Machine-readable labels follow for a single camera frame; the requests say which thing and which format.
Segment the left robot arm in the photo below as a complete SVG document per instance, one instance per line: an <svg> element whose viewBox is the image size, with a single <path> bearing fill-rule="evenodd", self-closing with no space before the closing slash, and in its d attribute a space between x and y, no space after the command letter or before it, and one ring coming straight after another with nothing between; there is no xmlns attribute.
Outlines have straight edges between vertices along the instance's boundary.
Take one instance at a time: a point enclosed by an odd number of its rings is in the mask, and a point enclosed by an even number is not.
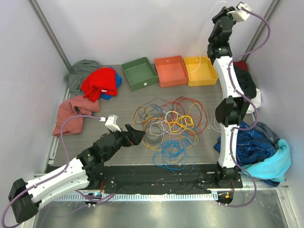
<svg viewBox="0 0 304 228"><path fill-rule="evenodd" d="M139 145L145 136L144 131L129 124L125 127L124 131L103 134L65 166L32 180L14 181L8 199L17 224L31 219L47 204L71 191L88 187L97 189L104 163L121 147Z"/></svg>

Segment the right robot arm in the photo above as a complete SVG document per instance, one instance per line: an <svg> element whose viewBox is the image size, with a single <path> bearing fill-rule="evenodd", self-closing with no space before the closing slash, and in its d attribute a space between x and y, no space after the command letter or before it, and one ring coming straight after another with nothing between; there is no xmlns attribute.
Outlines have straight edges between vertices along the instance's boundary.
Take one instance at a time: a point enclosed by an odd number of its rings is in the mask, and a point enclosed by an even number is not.
<svg viewBox="0 0 304 228"><path fill-rule="evenodd" d="M248 101L241 96L243 91L239 86L233 66L230 65L232 51L229 38L240 13L240 9L223 7L212 18L214 27L208 39L207 55L216 70L223 94L223 100L215 110L221 138L214 181L221 188L228 187L238 180L236 162L238 127L249 107Z"/></svg>

